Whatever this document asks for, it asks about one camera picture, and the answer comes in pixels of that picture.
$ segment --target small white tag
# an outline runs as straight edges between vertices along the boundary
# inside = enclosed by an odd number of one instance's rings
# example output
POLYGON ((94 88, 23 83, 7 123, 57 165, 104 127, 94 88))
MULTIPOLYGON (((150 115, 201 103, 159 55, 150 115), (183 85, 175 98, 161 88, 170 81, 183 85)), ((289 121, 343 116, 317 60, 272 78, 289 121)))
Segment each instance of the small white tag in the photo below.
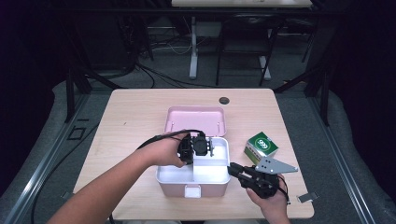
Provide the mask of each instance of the small white tag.
POLYGON ((201 186, 199 185, 186 185, 184 188, 185 198, 201 198, 201 186))

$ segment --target black hole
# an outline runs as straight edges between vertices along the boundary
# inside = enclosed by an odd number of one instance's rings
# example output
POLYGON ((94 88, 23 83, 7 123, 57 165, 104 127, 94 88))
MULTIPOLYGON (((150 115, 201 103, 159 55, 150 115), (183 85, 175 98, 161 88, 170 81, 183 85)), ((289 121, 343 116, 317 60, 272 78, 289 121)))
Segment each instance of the black hole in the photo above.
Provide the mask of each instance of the black hole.
POLYGON ((219 102, 222 105, 227 105, 228 103, 230 103, 230 99, 228 99, 227 97, 220 97, 219 102))

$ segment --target human arm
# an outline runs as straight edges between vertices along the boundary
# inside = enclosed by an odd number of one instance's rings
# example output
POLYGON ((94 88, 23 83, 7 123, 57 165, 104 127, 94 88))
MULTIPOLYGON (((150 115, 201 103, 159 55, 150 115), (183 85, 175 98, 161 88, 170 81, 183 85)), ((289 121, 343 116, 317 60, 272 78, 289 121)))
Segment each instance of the human arm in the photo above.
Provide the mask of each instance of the human arm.
MULTIPOLYGON (((285 183, 279 181, 279 187, 285 190, 285 183)), ((247 189, 250 200, 257 204, 262 210, 262 214, 271 224, 290 224, 287 213, 287 200, 285 195, 278 190, 273 197, 262 199, 252 189, 247 189)))
POLYGON ((186 133, 150 143, 117 165, 99 175, 76 193, 49 220, 49 223, 104 223, 117 204, 152 165, 175 165, 184 162, 177 156, 177 147, 186 133))

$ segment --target printed logo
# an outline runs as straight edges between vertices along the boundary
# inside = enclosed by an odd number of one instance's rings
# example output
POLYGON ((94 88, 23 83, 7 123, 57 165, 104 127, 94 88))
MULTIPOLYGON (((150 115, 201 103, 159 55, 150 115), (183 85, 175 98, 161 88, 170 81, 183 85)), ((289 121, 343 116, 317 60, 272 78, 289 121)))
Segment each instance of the printed logo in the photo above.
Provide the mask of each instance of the printed logo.
POLYGON ((271 147, 270 142, 265 138, 256 139, 256 142, 254 143, 254 145, 256 148, 261 149, 263 152, 267 151, 271 147))

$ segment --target white container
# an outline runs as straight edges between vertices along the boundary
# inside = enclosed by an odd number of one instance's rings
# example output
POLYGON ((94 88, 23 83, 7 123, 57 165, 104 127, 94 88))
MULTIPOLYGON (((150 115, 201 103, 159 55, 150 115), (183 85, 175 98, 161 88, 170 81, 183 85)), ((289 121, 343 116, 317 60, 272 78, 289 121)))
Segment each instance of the white container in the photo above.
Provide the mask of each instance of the white container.
POLYGON ((203 131, 206 140, 212 141, 213 156, 210 152, 206 156, 193 155, 193 164, 181 168, 159 166, 157 180, 163 193, 169 197, 186 198, 223 196, 230 181, 227 171, 230 155, 227 140, 219 137, 225 134, 222 108, 208 106, 169 108, 165 131, 175 132, 183 129, 203 131))

